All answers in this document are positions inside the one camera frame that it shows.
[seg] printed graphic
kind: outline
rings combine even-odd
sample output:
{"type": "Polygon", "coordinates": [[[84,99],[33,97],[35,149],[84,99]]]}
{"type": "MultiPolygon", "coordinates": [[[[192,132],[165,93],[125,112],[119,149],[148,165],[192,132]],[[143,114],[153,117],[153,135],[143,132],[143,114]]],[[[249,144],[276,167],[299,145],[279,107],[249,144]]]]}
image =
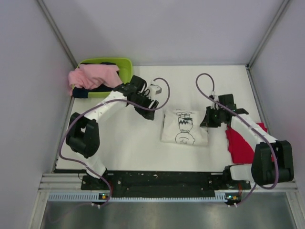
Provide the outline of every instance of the printed graphic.
{"type": "Polygon", "coordinates": [[[190,134],[190,130],[193,127],[193,118],[190,117],[192,112],[178,112],[178,124],[180,133],[177,134],[175,141],[179,144],[193,145],[195,138],[190,134]]]}

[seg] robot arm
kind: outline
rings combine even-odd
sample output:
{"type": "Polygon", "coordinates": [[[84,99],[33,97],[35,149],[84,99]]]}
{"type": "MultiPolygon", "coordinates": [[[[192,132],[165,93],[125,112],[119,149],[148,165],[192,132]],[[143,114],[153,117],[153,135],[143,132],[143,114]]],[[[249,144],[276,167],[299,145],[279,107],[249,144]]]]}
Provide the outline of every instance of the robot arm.
{"type": "MultiPolygon", "coordinates": [[[[97,104],[104,104],[103,106],[92,110],[79,119],[68,133],[66,144],[69,145],[74,152],[81,154],[85,158],[83,161],[86,165],[97,174],[102,176],[106,171],[106,167],[102,163],[100,156],[96,154],[100,146],[98,121],[105,122],[114,113],[125,108],[128,103],[124,103],[122,100],[134,102],[145,108],[156,108],[159,102],[154,98],[157,94],[162,92],[162,89],[155,85],[154,81],[152,81],[151,85],[147,88],[146,85],[147,83],[145,80],[138,76],[133,76],[130,83],[121,84],[114,88],[107,98],[97,104]],[[115,99],[119,99],[119,101],[107,103],[108,101],[115,99]]],[[[145,119],[154,119],[154,111],[147,111],[138,107],[135,107],[135,110],[145,119]]],[[[74,113],[70,118],[70,124],[79,115],[79,113],[74,113]]],[[[98,178],[89,170],[87,170],[87,173],[92,177],[98,178]]]]}
{"type": "Polygon", "coordinates": [[[255,129],[268,140],[275,152],[279,167],[278,182],[293,180],[292,149],[289,142],[278,141],[270,136],[252,120],[246,110],[237,109],[232,94],[220,95],[218,99],[219,103],[239,114],[250,127],[227,110],[215,105],[207,107],[201,126],[219,127],[221,123],[226,123],[237,131],[254,151],[252,164],[227,166],[224,170],[227,178],[229,177],[232,180],[250,180],[260,186],[274,183],[275,165],[272,161],[270,147],[253,131],[255,129]]]}

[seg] white t-shirt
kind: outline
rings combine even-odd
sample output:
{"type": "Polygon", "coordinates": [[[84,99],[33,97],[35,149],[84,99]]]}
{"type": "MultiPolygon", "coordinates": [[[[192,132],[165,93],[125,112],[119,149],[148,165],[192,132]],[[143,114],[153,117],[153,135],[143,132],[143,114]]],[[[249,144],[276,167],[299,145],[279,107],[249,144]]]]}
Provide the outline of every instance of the white t-shirt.
{"type": "Polygon", "coordinates": [[[166,110],[161,141],[207,146],[207,128],[200,127],[204,116],[205,112],[203,111],[166,110]]]}

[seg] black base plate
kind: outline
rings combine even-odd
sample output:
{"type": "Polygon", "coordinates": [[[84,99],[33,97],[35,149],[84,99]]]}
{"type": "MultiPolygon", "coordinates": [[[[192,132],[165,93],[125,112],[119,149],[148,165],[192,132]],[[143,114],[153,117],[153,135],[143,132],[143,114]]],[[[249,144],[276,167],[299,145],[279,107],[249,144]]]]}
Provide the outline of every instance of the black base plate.
{"type": "MultiPolygon", "coordinates": [[[[226,184],[221,173],[210,172],[153,172],[153,171],[106,171],[103,177],[110,183],[117,198],[196,198],[214,197],[214,191],[235,189],[238,184],[250,189],[245,181],[226,184]]],[[[101,180],[84,176],[82,190],[108,190],[101,180]]]]}

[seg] green basket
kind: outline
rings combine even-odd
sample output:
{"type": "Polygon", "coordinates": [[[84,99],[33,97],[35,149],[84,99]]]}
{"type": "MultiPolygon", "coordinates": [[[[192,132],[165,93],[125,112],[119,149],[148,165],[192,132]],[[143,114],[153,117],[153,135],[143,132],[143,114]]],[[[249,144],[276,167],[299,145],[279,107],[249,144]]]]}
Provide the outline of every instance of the green basket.
{"type": "MultiPolygon", "coordinates": [[[[100,64],[102,62],[111,62],[119,67],[119,76],[123,83],[128,83],[132,79],[132,62],[127,58],[94,58],[83,60],[78,64],[77,67],[82,63],[93,63],[100,64]]],[[[89,92],[88,98],[106,98],[110,92],[89,92]]]]}

